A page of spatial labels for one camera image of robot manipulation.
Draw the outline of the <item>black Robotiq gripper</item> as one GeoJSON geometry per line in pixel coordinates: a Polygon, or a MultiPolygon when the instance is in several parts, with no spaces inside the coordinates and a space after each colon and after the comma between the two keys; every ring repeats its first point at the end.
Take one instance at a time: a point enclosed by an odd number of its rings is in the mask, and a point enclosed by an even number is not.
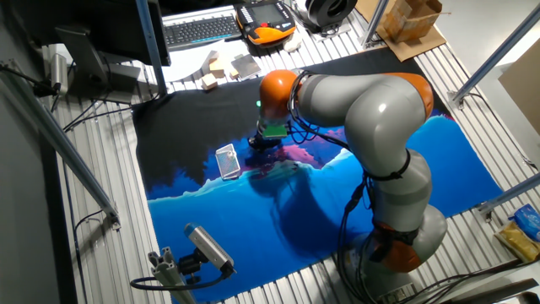
{"type": "Polygon", "coordinates": [[[261,134],[248,138],[248,144],[254,150],[267,150],[274,152],[282,148],[282,140],[280,138],[264,138],[261,134]]]}

